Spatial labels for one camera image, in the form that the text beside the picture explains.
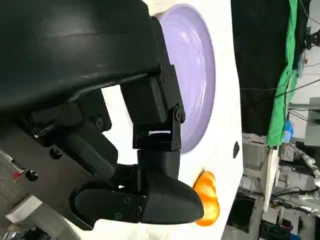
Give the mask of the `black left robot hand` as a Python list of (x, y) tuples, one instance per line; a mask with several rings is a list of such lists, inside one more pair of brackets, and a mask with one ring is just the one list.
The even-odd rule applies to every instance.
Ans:
[(185, 119), (144, 1), (1, 1), (0, 148), (28, 192), (79, 228), (203, 217), (178, 179)]

